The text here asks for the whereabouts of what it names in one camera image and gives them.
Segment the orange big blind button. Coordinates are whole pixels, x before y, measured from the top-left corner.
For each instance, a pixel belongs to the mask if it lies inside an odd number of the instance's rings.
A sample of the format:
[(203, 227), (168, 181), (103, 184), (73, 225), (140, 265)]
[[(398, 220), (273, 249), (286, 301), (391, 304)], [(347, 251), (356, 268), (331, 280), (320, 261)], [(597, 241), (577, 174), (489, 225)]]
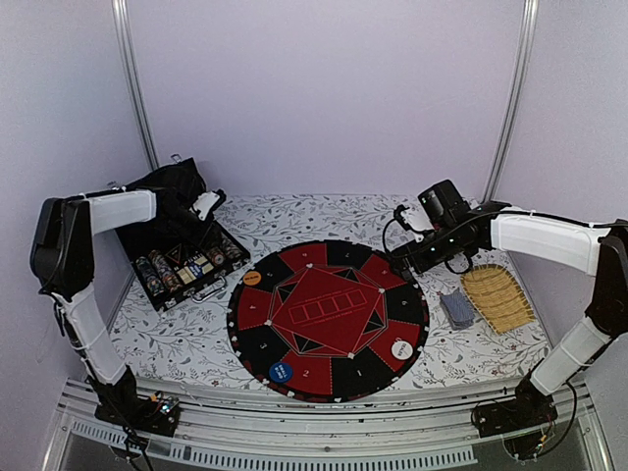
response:
[(261, 282), (262, 275), (258, 271), (252, 270), (245, 273), (242, 280), (246, 286), (256, 286)]

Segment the white dealer button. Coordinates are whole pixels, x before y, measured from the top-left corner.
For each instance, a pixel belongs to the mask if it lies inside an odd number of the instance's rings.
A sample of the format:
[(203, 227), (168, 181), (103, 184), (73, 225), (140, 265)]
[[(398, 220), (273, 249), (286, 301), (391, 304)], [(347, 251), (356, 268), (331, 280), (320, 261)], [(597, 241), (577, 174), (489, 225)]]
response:
[(392, 343), (391, 354), (396, 360), (405, 361), (412, 357), (413, 345), (407, 340), (397, 339)]

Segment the blue small blind button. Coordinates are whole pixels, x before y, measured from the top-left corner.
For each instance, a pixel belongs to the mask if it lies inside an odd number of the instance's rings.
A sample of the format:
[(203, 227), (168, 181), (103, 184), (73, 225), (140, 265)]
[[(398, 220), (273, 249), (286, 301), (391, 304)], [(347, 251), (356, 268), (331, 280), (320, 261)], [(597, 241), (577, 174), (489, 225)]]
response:
[(273, 383), (284, 384), (293, 376), (292, 367), (284, 362), (276, 362), (269, 368), (269, 378)]

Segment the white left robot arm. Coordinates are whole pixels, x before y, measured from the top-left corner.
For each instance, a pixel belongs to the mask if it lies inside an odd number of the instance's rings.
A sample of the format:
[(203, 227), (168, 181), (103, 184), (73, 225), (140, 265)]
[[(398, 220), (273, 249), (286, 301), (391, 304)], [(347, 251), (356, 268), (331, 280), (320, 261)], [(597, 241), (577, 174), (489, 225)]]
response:
[(93, 388), (126, 426), (145, 418), (135, 377), (117, 353), (94, 292), (94, 236), (135, 223), (171, 223), (197, 236), (207, 228), (225, 193), (206, 188), (193, 170), (168, 167), (159, 183), (131, 183), (116, 189), (46, 199), (30, 253), (39, 292), (52, 298), (58, 324), (85, 363)]

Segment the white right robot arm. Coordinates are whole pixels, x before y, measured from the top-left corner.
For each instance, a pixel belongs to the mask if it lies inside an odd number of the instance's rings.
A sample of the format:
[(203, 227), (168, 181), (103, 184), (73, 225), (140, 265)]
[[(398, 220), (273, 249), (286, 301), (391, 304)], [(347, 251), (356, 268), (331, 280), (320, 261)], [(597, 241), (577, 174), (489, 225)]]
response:
[(479, 250), (524, 254), (575, 269), (595, 280), (584, 317), (519, 383), (507, 419), (527, 428), (542, 416), (550, 396), (627, 332), (627, 223), (587, 223), (506, 202), (471, 206), (450, 180), (418, 196), (421, 211), (405, 205), (394, 220), (414, 239), (389, 250), (392, 269), (409, 278)]

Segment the black poker chip case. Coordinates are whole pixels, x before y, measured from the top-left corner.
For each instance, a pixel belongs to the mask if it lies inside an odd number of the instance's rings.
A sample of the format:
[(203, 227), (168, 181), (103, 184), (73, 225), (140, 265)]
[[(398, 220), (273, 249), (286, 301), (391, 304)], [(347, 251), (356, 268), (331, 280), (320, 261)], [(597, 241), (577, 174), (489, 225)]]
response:
[(250, 260), (250, 252), (215, 219), (227, 200), (225, 192), (207, 187), (193, 158), (174, 154), (172, 159), (127, 185), (156, 192), (155, 218), (116, 229), (157, 311), (210, 297), (226, 287), (226, 275)]

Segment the woven bamboo tray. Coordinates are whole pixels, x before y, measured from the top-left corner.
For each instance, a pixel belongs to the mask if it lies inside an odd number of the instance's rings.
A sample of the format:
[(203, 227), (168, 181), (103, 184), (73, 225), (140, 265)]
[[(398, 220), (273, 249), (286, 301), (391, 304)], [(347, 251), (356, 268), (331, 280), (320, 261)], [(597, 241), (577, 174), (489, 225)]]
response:
[(461, 284), (472, 305), (498, 335), (536, 320), (523, 288), (501, 265), (477, 266), (461, 276)]

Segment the blue playing card deck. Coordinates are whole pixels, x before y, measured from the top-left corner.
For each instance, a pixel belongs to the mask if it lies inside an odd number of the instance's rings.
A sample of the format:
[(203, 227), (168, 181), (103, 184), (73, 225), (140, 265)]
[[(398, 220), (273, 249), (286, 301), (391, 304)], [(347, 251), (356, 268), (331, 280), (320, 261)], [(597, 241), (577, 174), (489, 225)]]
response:
[(464, 330), (474, 324), (475, 309), (459, 288), (449, 294), (441, 293), (440, 304), (453, 330)]

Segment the card decks in case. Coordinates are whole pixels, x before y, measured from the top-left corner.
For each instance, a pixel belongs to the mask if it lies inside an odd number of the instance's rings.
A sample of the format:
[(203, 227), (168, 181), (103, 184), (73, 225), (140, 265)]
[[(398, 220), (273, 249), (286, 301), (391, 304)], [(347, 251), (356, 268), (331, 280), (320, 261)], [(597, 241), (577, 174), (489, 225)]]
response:
[(196, 254), (183, 262), (177, 274), (185, 285), (190, 285), (209, 275), (213, 270), (213, 264), (205, 255)]

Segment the round red black poker mat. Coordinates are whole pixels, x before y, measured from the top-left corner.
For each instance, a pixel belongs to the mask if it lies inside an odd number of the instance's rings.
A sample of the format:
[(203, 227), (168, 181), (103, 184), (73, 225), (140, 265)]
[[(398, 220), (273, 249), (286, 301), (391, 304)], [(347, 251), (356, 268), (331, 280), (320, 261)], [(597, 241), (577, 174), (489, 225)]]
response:
[[(385, 254), (345, 240), (295, 244), (259, 260), (232, 293), (227, 329), (235, 356), (263, 386), (296, 400), (340, 403), (378, 393), (419, 359), (430, 313), (418, 284), (395, 274)], [(396, 360), (395, 340), (414, 347)], [(284, 361), (292, 378), (273, 383)]]

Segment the left aluminium frame post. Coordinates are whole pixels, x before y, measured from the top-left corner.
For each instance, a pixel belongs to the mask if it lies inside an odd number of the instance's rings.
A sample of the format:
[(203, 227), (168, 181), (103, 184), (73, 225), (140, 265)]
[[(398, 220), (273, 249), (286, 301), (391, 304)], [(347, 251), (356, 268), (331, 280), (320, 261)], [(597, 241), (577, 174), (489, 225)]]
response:
[(128, 2), (125, 0), (113, 0), (112, 9), (114, 26), (119, 44), (123, 70), (129, 89), (134, 118), (138, 127), (148, 168), (151, 171), (154, 171), (159, 168), (159, 161), (144, 104), (137, 63), (133, 50)]

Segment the aluminium frame post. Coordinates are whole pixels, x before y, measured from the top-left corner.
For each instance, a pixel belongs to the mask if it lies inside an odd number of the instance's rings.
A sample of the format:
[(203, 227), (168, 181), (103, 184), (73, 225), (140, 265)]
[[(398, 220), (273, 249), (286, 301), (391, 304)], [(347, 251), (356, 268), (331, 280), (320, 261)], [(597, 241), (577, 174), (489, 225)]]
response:
[(511, 87), (497, 140), (495, 156), (493, 158), (488, 180), (482, 196), (483, 202), (487, 202), (496, 197), (499, 182), (505, 168), (510, 142), (516, 125), (519, 105), (526, 82), (532, 50), (534, 47), (539, 3), (539, 0), (524, 1)]
[(144, 104), (137, 63), (133, 50), (128, 2), (125, 0), (113, 0), (112, 9), (114, 26), (119, 44), (123, 70), (129, 89), (134, 118), (138, 127), (148, 168), (151, 171), (154, 171), (159, 168), (159, 161)]

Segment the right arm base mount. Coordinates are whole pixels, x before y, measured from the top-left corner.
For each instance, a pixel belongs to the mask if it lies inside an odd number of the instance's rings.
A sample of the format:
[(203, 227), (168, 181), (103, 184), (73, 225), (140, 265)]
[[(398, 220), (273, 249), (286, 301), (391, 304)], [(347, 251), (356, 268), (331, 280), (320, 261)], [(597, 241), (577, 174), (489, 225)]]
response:
[(548, 443), (558, 414), (552, 398), (543, 399), (538, 407), (526, 399), (478, 403), (471, 412), (471, 423), (481, 438), (517, 432), (502, 441), (506, 453), (518, 460), (537, 458)]

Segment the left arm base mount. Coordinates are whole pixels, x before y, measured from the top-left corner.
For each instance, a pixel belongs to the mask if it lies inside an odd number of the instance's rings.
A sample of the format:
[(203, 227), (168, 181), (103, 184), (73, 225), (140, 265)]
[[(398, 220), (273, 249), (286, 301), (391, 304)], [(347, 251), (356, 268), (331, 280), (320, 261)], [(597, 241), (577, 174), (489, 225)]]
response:
[(95, 417), (101, 421), (126, 427), (130, 431), (173, 437), (179, 424), (181, 408), (175, 396), (163, 397), (156, 392), (142, 398), (135, 392), (98, 392), (99, 405)]

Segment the right aluminium frame post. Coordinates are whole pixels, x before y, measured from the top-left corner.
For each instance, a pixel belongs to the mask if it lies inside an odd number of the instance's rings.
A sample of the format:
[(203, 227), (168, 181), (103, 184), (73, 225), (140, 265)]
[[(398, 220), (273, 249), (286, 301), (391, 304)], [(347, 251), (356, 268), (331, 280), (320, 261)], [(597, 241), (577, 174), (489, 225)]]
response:
[(499, 182), (505, 168), (510, 142), (516, 125), (519, 105), (526, 82), (532, 50), (534, 47), (539, 3), (539, 0), (524, 1), (511, 87), (497, 140), (495, 156), (493, 158), (488, 180), (482, 196), (483, 202), (487, 202), (496, 197)]

